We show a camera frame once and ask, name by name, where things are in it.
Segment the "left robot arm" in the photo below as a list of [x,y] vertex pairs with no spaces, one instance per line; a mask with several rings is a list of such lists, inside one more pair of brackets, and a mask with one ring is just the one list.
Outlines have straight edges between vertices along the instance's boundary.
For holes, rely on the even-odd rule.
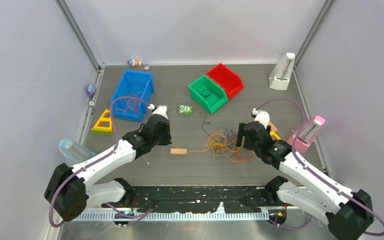
[[54,213],[58,213],[64,222],[69,222],[85,209],[106,203],[128,207],[134,197],[125,180],[97,182],[113,170],[148,154],[155,146],[170,145],[171,139],[168,116],[153,113],[139,129],[126,133],[109,149],[72,166],[58,165],[44,193],[50,204],[50,221]]

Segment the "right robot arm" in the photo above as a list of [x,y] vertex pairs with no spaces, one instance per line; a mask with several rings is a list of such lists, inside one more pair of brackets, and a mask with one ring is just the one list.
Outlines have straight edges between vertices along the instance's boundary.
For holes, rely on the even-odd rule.
[[317,218],[338,240],[359,239],[374,222],[371,196],[360,189],[353,191],[315,168],[284,140],[274,140],[258,121],[241,122],[237,146],[254,151],[265,164],[299,181],[305,189],[282,176],[276,176],[265,188],[271,205],[294,205]]

